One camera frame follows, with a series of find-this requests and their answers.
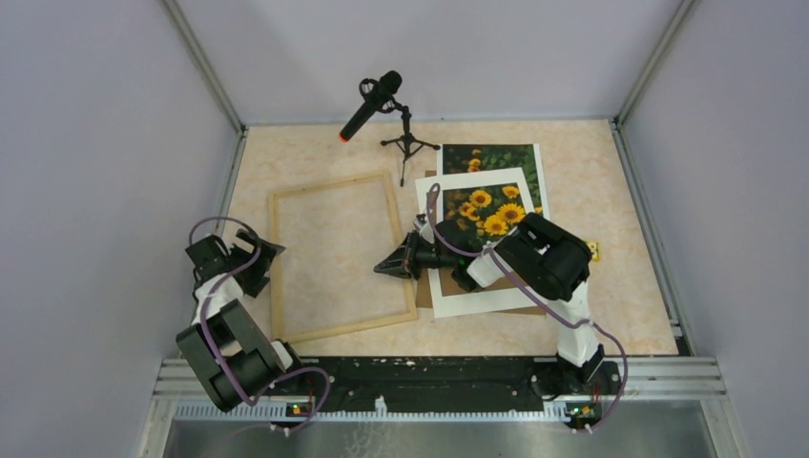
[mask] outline white wall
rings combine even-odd
[[[809,456],[809,2],[701,2],[629,126],[753,456]]]
[[[156,0],[0,4],[0,454],[133,456],[234,144]]]
[[[179,3],[242,120],[283,124],[346,120],[391,69],[422,119],[612,116],[679,1]]]

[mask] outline microphone stand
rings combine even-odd
[[[438,145],[434,145],[432,143],[427,143],[426,141],[421,141],[420,139],[413,136],[413,134],[410,132],[410,118],[412,117],[412,114],[410,114],[410,109],[407,107],[407,105],[402,105],[401,103],[397,102],[396,99],[393,97],[390,98],[390,101],[393,102],[393,108],[395,110],[399,110],[400,112],[402,112],[402,125],[404,127],[404,135],[400,136],[399,138],[382,140],[380,144],[382,144],[382,146],[386,146],[391,143],[396,143],[396,146],[398,146],[399,149],[402,150],[404,158],[402,159],[402,177],[399,179],[399,186],[404,188],[405,187],[404,166],[407,163],[407,160],[413,156],[416,156],[416,153],[418,153],[425,146],[428,146],[433,150],[439,150],[441,147]],[[418,145],[418,148],[411,151],[413,145]]]

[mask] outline wooden frame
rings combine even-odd
[[[387,213],[390,218],[390,230],[394,243],[399,243],[403,239],[402,230],[399,224],[399,211],[396,208],[396,198],[393,194],[393,185],[390,181],[388,172],[377,172],[374,174],[361,175],[357,177],[338,178],[324,182],[313,184],[305,184],[294,186],[286,189],[281,189],[270,193],[269,205],[270,215],[272,221],[270,223],[270,240],[276,243],[283,243],[280,238],[280,218],[279,218],[279,200],[282,198],[318,192],[325,189],[339,188],[343,186],[352,186],[357,184],[364,184],[372,181],[379,180],[383,183],[385,200],[387,201]],[[341,334],[348,334],[356,331],[372,329],[375,327],[388,326],[396,323],[412,322],[418,319],[419,314],[416,310],[416,301],[413,294],[413,285],[410,281],[402,281],[402,288],[404,289],[404,300],[406,302],[407,311],[404,314],[392,315],[389,317],[382,317],[363,322],[341,324],[323,329],[316,329],[312,331],[301,332],[298,334],[285,335],[284,319],[283,319],[283,293],[281,291],[281,264],[282,258],[278,258],[273,262],[271,268],[272,281],[270,282],[270,320],[273,339],[284,339],[289,343],[312,341],[315,339],[322,339],[325,337],[339,336]]]

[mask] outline microphone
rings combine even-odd
[[[345,127],[340,131],[340,140],[350,140],[372,115],[379,111],[385,103],[393,99],[393,94],[399,91],[399,86],[402,86],[401,75],[393,70],[385,73],[379,82],[374,84],[373,89],[367,94],[363,94],[365,102],[351,116],[351,119],[345,123]]]

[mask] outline sunflower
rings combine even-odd
[[[470,221],[480,221],[480,217],[478,216],[478,209],[475,207],[470,208],[469,211],[467,212],[467,218],[469,218]]]
[[[503,194],[505,194],[507,198],[516,198],[520,195],[520,188],[516,186],[505,186],[503,188]]]
[[[525,215],[525,209],[515,203],[501,205],[500,209],[497,210],[497,216],[508,224],[516,224],[520,222],[520,219],[522,219]]]
[[[461,208],[458,210],[458,213],[460,213],[463,216],[466,216],[469,213],[469,210],[474,210],[474,208],[475,206],[472,205],[471,203],[464,202],[461,204]]]
[[[486,218],[486,224],[484,227],[486,228],[486,232],[493,236],[503,236],[506,234],[506,232],[508,232],[508,224],[506,224],[506,222],[497,215],[492,215]]]
[[[491,203],[491,195],[482,189],[477,189],[469,196],[469,201],[478,208],[485,208]]]

